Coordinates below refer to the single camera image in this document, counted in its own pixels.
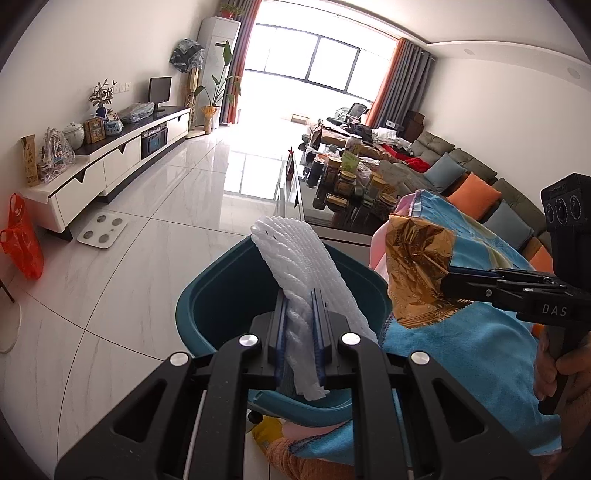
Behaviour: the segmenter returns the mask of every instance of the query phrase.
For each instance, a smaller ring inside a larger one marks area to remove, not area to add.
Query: curtain
[[[256,14],[262,0],[230,0],[228,3],[234,7],[241,7],[244,13],[237,17],[236,20],[241,22],[238,37],[234,44],[232,51],[232,63],[228,69],[228,75],[238,75],[241,77],[244,74],[244,64],[246,62],[246,52],[248,51],[248,44],[250,43],[252,29],[255,26]],[[233,83],[226,85],[226,93],[236,93]],[[236,97],[236,103],[239,102],[239,97]],[[236,122],[236,106],[232,106],[227,97],[224,96],[222,101],[222,108],[220,111],[221,123],[235,123]]]
[[[398,40],[366,124],[372,128],[385,127],[386,120],[402,124],[407,112],[419,107],[434,61],[433,55],[406,38]]]

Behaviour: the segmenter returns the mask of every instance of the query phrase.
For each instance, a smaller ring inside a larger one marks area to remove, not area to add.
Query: teal bucket
[[[330,245],[325,245],[369,327],[379,335],[392,311],[388,285],[382,277]],[[194,356],[216,352],[228,340],[248,332],[252,319],[275,309],[279,285],[251,238],[223,254],[181,294],[177,329]],[[334,425],[352,418],[348,390],[307,401],[276,391],[250,390],[249,408],[307,427]]]

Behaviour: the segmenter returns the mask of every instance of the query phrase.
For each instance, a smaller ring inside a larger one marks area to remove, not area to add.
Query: white tile floor
[[[0,355],[0,408],[21,444],[53,477],[57,461],[159,361],[185,349],[174,309],[185,286],[275,209],[277,181],[301,125],[221,128],[187,140],[109,205],[129,223],[100,250],[46,235],[43,276],[10,285],[22,305],[15,348]],[[281,480],[246,439],[245,479]]]

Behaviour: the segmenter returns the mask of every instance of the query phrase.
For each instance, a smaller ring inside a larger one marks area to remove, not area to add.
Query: black countertop
[[[105,145],[110,144],[112,141],[117,140],[119,137],[129,134],[129,133],[133,132],[134,130],[141,129],[142,127],[145,127],[146,125],[148,125],[152,122],[155,122],[156,120],[158,120],[158,118],[169,116],[169,115],[172,115],[177,112],[181,112],[186,109],[187,109],[187,107],[185,107],[185,106],[165,106],[164,112],[154,112],[152,115],[147,116],[146,118],[140,120],[139,122],[136,122],[134,124],[124,124],[123,130],[120,134],[113,135],[112,137],[106,137],[104,140],[100,140],[100,141],[95,142],[93,144],[82,145],[74,153],[76,155],[87,157],[88,155],[91,155],[92,153],[96,152],[98,149],[104,147]]]

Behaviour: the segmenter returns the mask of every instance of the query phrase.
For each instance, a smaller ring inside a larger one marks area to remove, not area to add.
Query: plastic bag
[[[76,155],[62,132],[48,128],[37,160],[37,173],[43,183],[48,183],[76,161]]]
[[[327,308],[345,315],[352,332],[376,343],[377,337],[310,225],[263,217],[251,231],[252,241],[289,301],[285,358],[294,373],[295,390],[309,401],[323,398],[328,391],[320,386],[316,373],[311,291],[320,288]]]
[[[183,73],[187,73],[191,69],[201,70],[204,53],[205,49],[196,41],[184,38],[178,42],[168,62]]]
[[[43,252],[27,213],[25,201],[14,193],[10,197],[8,228],[0,232],[0,244],[4,253],[29,280],[36,280],[43,273]]]
[[[154,102],[132,103],[119,112],[119,119],[125,124],[134,124],[152,115]]]

